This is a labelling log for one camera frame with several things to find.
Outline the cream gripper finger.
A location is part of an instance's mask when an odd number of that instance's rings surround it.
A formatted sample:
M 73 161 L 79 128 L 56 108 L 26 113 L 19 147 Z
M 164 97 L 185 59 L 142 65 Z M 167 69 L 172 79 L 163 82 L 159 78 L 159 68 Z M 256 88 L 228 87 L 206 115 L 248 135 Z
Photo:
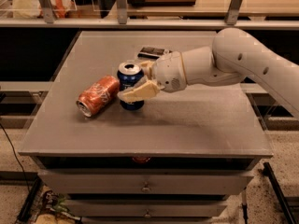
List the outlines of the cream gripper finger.
M 148 78 L 152 78 L 152 67 L 154 65 L 153 61 L 146 60 L 138 64 L 144 72 L 144 75 Z
M 133 87 L 118 92 L 118 97 L 125 103 L 134 103 L 155 97 L 161 90 L 156 80 L 142 77 Z

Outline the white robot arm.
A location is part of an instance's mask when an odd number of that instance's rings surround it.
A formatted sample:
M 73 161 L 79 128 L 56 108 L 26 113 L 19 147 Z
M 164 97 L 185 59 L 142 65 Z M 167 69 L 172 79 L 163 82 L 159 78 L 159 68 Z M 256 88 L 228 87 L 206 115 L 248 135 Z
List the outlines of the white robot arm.
M 299 65 L 240 29 L 221 30 L 210 47 L 173 51 L 143 65 L 145 76 L 118 94 L 122 101 L 148 100 L 160 91 L 183 91 L 194 84 L 233 85 L 248 77 L 299 119 Z

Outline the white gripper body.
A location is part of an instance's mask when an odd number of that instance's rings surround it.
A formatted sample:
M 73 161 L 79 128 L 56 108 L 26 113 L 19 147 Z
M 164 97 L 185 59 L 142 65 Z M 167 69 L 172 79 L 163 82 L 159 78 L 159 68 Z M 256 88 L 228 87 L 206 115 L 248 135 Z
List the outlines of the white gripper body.
M 174 51 L 158 58 L 152 68 L 152 78 L 165 92 L 183 91 L 187 87 L 181 53 Z

